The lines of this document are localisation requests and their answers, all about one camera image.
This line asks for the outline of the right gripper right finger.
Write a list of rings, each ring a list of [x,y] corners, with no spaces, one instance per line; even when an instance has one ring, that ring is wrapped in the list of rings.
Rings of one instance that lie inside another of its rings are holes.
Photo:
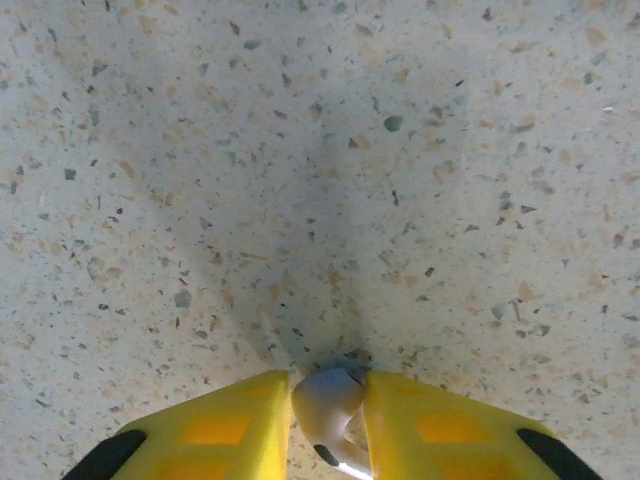
[[[371,371],[363,403],[374,480],[603,480],[543,424]]]

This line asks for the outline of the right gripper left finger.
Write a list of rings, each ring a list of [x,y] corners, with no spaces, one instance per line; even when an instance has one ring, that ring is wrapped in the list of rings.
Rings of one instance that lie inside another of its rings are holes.
[[[286,480],[289,375],[271,370],[139,418],[62,480]]]

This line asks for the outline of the white earbud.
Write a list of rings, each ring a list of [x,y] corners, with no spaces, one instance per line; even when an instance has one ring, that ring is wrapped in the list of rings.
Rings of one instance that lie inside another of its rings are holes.
[[[369,369],[332,368],[301,380],[291,395],[299,428],[329,466],[356,480],[373,480],[368,450],[346,438],[361,410]]]

